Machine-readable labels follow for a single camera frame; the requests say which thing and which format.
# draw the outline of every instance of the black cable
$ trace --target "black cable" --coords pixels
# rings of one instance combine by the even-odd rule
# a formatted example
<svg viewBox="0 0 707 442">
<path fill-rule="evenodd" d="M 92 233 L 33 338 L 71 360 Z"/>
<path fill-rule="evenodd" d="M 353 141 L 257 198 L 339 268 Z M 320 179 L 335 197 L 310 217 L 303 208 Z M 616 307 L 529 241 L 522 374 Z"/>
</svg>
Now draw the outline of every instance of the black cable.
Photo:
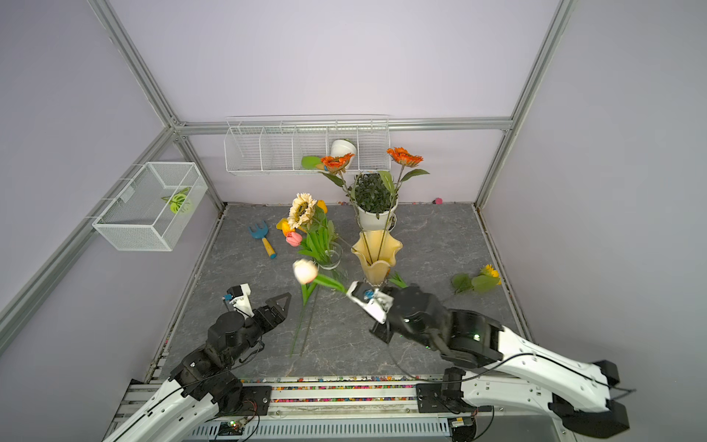
<svg viewBox="0 0 707 442">
<path fill-rule="evenodd" d="M 440 400 L 440 398 L 437 397 L 437 393 L 435 393 L 433 397 L 435 398 L 435 400 L 436 400 L 437 402 L 439 402 L 440 405 L 442 405 L 444 408 L 446 408 L 447 411 L 449 411 L 449 413 L 452 413 L 452 414 L 461 414 L 461 412 L 453 412 L 449 407 L 447 407 L 447 404 L 445 404 L 444 402 L 442 402 L 442 401 Z"/>
<path fill-rule="evenodd" d="M 260 415 L 258 414 L 257 416 L 258 416 L 258 423 L 255 424 L 255 430 L 253 430 L 253 432 L 251 434 L 249 434 L 247 438 L 245 438 L 239 442 L 246 442 L 248 439 L 252 438 L 253 435 L 258 431 L 258 427 L 260 426 Z"/>
<path fill-rule="evenodd" d="M 385 324 L 386 324 L 386 326 L 387 326 L 387 333 L 390 334 L 390 321 L 386 321 Z M 410 374 L 410 373 L 408 373 L 407 371 L 405 371 L 405 370 L 397 363 L 397 361 L 395 360 L 395 357 L 393 357 L 393 354 L 390 352 L 390 342 L 388 342 L 388 344 L 387 344 L 387 349 L 388 349 L 388 354 L 390 355 L 390 358 L 392 359 L 392 361 L 393 361 L 393 363 L 395 364 L 395 366 L 396 366 L 400 371 L 402 371 L 402 372 L 405 373 L 407 376 L 409 376 L 410 378 L 415 379 L 415 376 L 413 376 L 412 374 Z M 590 378 L 590 377 L 587 376 L 587 375 L 584 375 L 584 374 L 582 374 L 582 373 L 580 373 L 580 372 L 578 372 L 578 371 L 576 371 L 576 370 L 573 370 L 572 368 L 569 368 L 569 367 L 567 367 L 567 366 L 565 366 L 565 365 L 563 365 L 563 364 L 560 364 L 558 361 L 555 361 L 555 360 L 553 360 L 553 359 L 550 359 L 550 358 L 547 357 L 547 356 L 543 356 L 543 355 L 541 355 L 541 354 L 536 354 L 536 353 L 516 353 L 516 354 L 514 354 L 513 356 L 509 357 L 508 359 L 504 359 L 504 360 L 502 360 L 501 362 L 499 362 L 498 364 L 496 364 L 495 366 L 493 366 L 493 367 L 491 367 L 491 368 L 487 368 L 487 369 L 486 369 L 485 371 L 483 371 L 482 373 L 477 374 L 477 375 L 475 375 L 475 376 L 472 376 L 472 377 L 470 377 L 470 378 L 459 379 L 459 380 L 431 380 L 431 379 L 418 379 L 418 380 L 421 380 L 422 382 L 437 383 L 437 384 L 452 384 L 452 383 L 457 383 L 457 382 L 465 382 L 465 381 L 467 381 L 467 380 L 472 380 L 472 379 L 480 378 L 481 376 L 485 375 L 485 374 L 488 373 L 489 371 L 496 370 L 498 367 L 502 366 L 503 364 L 505 364 L 506 362 L 510 361 L 511 359 L 515 359 L 515 358 L 518 358 L 518 357 L 520 357 L 520 356 L 533 356 L 533 357 L 536 357 L 536 358 L 545 359 L 546 361 L 550 361 L 550 362 L 552 362 L 553 364 L 558 365 L 558 366 L 564 368 L 565 370 L 569 370 L 569 371 L 571 371 L 572 373 L 574 373 L 574 374 L 576 374 L 576 375 L 578 375 L 578 376 L 581 376 L 581 377 L 583 377 L 583 378 L 586 379 L 586 380 L 591 380 L 592 382 L 597 383 L 597 384 L 599 384 L 599 385 L 603 385 L 603 386 L 605 386 L 605 387 L 608 387 L 609 389 L 612 389 L 612 388 L 613 388 L 614 390 L 625 391 L 625 392 L 627 393 L 626 395 L 621 395 L 620 397 L 626 397 L 626 396 L 628 396 L 628 395 L 630 395 L 631 393 L 633 393 L 633 392 L 636 391 L 635 388 L 612 387 L 612 386 L 610 386 L 609 384 L 605 384 L 605 383 L 603 383 L 603 382 L 599 382 L 598 380 L 592 379 L 592 378 Z"/>
<path fill-rule="evenodd" d="M 228 302 L 226 301 L 226 298 L 221 298 L 221 300 L 223 301 L 223 305 L 226 307 L 226 311 L 232 312 L 233 310 L 228 308 Z M 233 306 L 234 309 L 236 309 L 238 312 L 240 312 L 241 315 L 245 316 L 246 318 L 251 318 L 251 316 L 249 316 L 246 312 L 244 312 L 243 310 L 236 307 L 235 304 L 231 304 L 231 305 Z M 244 359 L 238 359 L 238 362 L 240 362 L 240 365 L 233 367 L 231 370 L 235 370 L 236 368 L 240 368 L 240 367 L 244 366 L 245 364 L 251 362 L 253 360 L 253 358 L 255 358 L 255 355 L 260 353 L 263 350 L 265 350 L 265 344 L 263 344 L 263 336 L 260 335 L 260 347 L 257 350 L 251 352 Z"/>
<path fill-rule="evenodd" d="M 250 411 L 253 412 L 253 415 L 250 417 L 250 419 L 248 419 L 248 422 L 246 422 L 246 424 L 249 424 L 253 419 L 255 419 L 255 416 L 256 416 L 256 413 L 257 413 L 257 410 L 258 410 L 258 405 L 257 405 L 255 402 L 253 402 L 252 400 L 250 400 L 250 399 L 246 399 L 246 400 L 247 400 L 248 402 L 250 402 L 250 404 L 253 406 L 253 409 L 252 409 L 252 410 L 250 410 L 250 409 L 243 410 L 243 411 L 246 411 L 246 412 L 250 412 Z M 219 417 L 223 417 L 223 416 L 225 416 L 225 415 L 224 415 L 224 414 L 217 414 L 216 416 L 212 417 L 212 418 L 209 419 L 208 421 L 205 421 L 204 423 L 213 421 L 214 419 L 218 419 Z M 221 430 L 221 424 L 222 424 L 222 423 L 223 423 L 223 421 L 221 421 L 221 422 L 218 423 L 218 430 L 216 430 L 216 437 L 214 437 L 213 439 L 210 439 L 210 442 L 214 442 L 214 441 L 216 440 L 216 438 L 218 438 L 219 436 L 232 436 L 232 435 L 230 435 L 230 434 L 221 434 L 220 430 Z"/>
<path fill-rule="evenodd" d="M 634 388 L 633 390 L 626 390 L 626 392 L 623 395 L 618 395 L 616 397 L 612 397 L 612 400 L 619 400 L 619 399 L 624 399 L 626 396 L 630 395 L 631 393 L 635 392 L 636 389 Z"/>
<path fill-rule="evenodd" d="M 491 405 L 491 421 L 489 422 L 489 425 L 486 425 L 486 428 L 481 432 L 481 434 L 479 434 L 478 436 L 475 436 L 472 439 L 472 441 L 475 441 L 478 438 L 480 438 L 481 436 L 483 436 L 491 428 L 491 424 L 493 423 L 494 416 L 496 416 L 496 408 L 493 405 Z"/>
</svg>

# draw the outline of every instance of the orange gerbera flower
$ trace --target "orange gerbera flower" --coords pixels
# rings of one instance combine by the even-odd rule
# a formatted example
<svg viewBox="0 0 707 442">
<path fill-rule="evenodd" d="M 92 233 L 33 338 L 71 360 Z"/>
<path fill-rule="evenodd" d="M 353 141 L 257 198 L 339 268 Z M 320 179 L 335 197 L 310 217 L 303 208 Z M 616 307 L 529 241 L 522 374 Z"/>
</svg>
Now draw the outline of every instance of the orange gerbera flower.
<svg viewBox="0 0 707 442">
<path fill-rule="evenodd" d="M 325 156 L 322 158 L 322 164 L 324 164 L 327 167 L 327 171 L 330 173 L 335 173 L 344 171 L 344 168 L 349 165 L 349 162 L 351 159 L 354 157 L 352 153 L 347 153 L 344 156 L 337 156 L 336 158 L 333 156 Z"/>
<path fill-rule="evenodd" d="M 409 168 L 413 168 L 420 164 L 423 160 L 421 156 L 410 155 L 407 150 L 402 147 L 396 147 L 395 149 L 388 149 L 387 152 L 393 157 L 396 163 L 404 165 Z"/>
</svg>

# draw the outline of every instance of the sunflower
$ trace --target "sunflower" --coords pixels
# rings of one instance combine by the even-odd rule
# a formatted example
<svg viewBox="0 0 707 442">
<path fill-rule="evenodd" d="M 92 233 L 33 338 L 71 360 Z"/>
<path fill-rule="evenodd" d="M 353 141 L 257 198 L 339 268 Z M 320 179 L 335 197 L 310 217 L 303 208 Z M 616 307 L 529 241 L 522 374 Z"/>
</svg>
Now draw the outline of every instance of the sunflower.
<svg viewBox="0 0 707 442">
<path fill-rule="evenodd" d="M 352 153 L 347 153 L 344 156 L 325 156 L 322 158 L 322 164 L 326 166 L 329 173 L 345 172 L 345 167 L 349 165 L 349 161 L 354 157 Z"/>
<path fill-rule="evenodd" d="M 404 165 L 409 168 L 413 168 L 420 164 L 423 160 L 421 156 L 410 155 L 407 150 L 402 147 L 396 147 L 395 149 L 388 149 L 387 152 L 393 157 L 396 163 Z"/>
<path fill-rule="evenodd" d="M 501 285 L 501 276 L 498 273 L 498 270 L 494 269 L 490 264 L 487 264 L 486 267 L 481 269 L 481 274 L 485 274 L 486 276 L 493 278 L 498 278 L 498 285 Z"/>
<path fill-rule="evenodd" d="M 306 224 L 312 218 L 316 208 L 317 200 L 313 199 L 312 195 L 308 193 L 298 193 L 297 197 L 292 201 L 287 223 L 292 229 Z"/>
</svg>

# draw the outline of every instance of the white mesh basket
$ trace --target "white mesh basket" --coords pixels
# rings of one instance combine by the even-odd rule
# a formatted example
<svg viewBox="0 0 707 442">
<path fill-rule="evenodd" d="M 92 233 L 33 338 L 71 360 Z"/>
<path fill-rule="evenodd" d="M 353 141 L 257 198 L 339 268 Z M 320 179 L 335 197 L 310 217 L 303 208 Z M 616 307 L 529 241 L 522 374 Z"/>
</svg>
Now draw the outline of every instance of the white mesh basket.
<svg viewBox="0 0 707 442">
<path fill-rule="evenodd" d="M 93 227 L 118 250 L 171 251 L 206 189 L 194 163 L 145 163 Z"/>
<path fill-rule="evenodd" d="M 334 124 L 273 122 L 272 125 L 228 122 L 223 141 L 226 170 L 234 175 L 315 173 L 303 170 L 303 156 L 327 156 L 332 143 L 345 139 L 356 146 L 356 157 L 346 169 L 390 170 L 390 133 L 386 120 L 336 121 Z"/>
</svg>

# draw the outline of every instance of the gray marble floor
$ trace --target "gray marble floor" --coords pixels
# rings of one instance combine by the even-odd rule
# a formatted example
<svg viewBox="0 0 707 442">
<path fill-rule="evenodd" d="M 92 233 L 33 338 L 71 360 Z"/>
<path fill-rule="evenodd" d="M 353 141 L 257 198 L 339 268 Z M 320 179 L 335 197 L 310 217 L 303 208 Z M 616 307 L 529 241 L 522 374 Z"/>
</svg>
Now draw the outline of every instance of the gray marble floor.
<svg viewBox="0 0 707 442">
<path fill-rule="evenodd" d="M 264 300 L 289 291 L 293 295 L 287 319 L 263 336 L 265 350 L 253 362 L 235 373 L 241 378 L 284 376 L 383 376 L 401 374 L 390 360 L 385 344 L 369 333 L 373 324 L 363 310 L 341 293 L 319 289 L 302 306 L 300 287 L 292 274 L 292 262 L 301 257 L 288 245 L 277 221 L 288 207 L 231 206 L 214 248 L 206 259 L 201 278 L 189 299 L 184 316 L 170 345 L 162 377 L 191 350 L 203 344 L 206 331 L 226 311 L 221 297 L 226 289 L 248 283 L 253 308 Z M 469 204 L 415 204 L 397 209 L 398 222 L 393 236 L 404 247 L 397 254 L 395 271 L 408 283 L 445 300 L 449 308 L 476 310 L 516 330 L 506 295 L 500 287 L 483 294 L 453 295 L 452 275 L 475 273 L 491 256 Z M 329 208 L 342 238 L 352 244 L 358 237 L 353 208 Z M 270 260 L 262 243 L 254 240 L 247 226 L 265 220 L 270 227 L 268 239 L 277 252 Z M 362 279 L 357 258 L 344 246 L 340 267 L 349 281 Z M 292 356 L 291 349 L 300 315 L 303 319 Z M 450 366 L 438 353 L 396 336 L 390 343 L 394 357 L 413 374 L 440 374 Z"/>
</svg>

